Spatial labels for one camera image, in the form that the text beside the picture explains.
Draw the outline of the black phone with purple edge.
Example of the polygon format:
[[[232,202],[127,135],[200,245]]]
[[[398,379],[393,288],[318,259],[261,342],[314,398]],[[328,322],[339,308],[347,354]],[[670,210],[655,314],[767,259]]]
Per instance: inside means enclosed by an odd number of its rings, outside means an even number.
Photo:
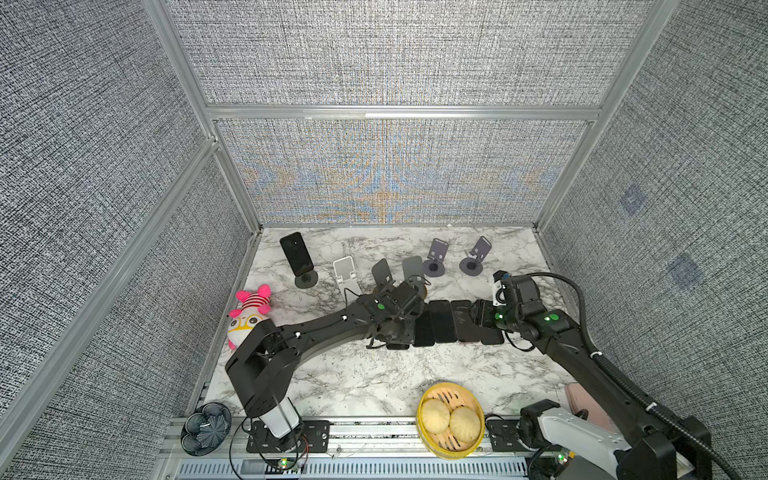
[[[479,327],[472,317],[473,303],[469,300],[451,302],[452,318],[456,338],[462,343],[477,343],[481,341]]]

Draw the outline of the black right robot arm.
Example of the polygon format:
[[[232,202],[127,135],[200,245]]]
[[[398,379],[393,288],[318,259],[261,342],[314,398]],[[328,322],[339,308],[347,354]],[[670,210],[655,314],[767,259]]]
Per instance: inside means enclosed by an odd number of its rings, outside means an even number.
[[[479,327],[517,332],[536,350],[562,366],[617,427],[611,433],[570,414],[554,401],[522,409],[517,426],[530,448],[558,445],[583,457],[615,479],[689,479],[713,476],[711,434],[693,417],[682,419],[658,404],[607,359],[586,330],[585,302],[577,320],[545,306],[537,273],[493,276],[494,293],[476,301],[470,317]]]

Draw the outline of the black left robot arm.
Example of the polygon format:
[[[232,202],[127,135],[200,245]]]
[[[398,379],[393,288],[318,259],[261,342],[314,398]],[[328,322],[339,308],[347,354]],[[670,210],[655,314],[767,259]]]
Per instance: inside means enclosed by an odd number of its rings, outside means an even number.
[[[287,390],[302,361],[358,340],[407,347],[425,310],[418,289],[402,282],[354,295],[343,309],[311,321],[277,326],[267,319],[248,334],[225,371],[246,417],[259,419],[279,440],[297,438],[302,420]]]

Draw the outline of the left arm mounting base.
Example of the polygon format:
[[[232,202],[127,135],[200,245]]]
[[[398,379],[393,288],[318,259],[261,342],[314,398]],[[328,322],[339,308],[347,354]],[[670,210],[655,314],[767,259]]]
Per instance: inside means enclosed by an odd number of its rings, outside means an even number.
[[[257,454],[326,453],[330,439],[331,422],[328,420],[302,420],[298,427],[286,436],[275,437],[266,425],[257,419],[250,420],[246,451]]]

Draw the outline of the right arm mounting base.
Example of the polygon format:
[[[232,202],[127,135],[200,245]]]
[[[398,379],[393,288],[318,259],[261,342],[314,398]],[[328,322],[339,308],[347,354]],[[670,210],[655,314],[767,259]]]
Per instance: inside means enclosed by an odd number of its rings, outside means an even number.
[[[546,440],[539,425],[539,417],[548,410],[560,408],[552,400],[541,400],[520,410],[518,417],[502,417],[489,413],[485,415],[485,429],[494,452],[535,452],[541,448],[553,449],[554,444]]]

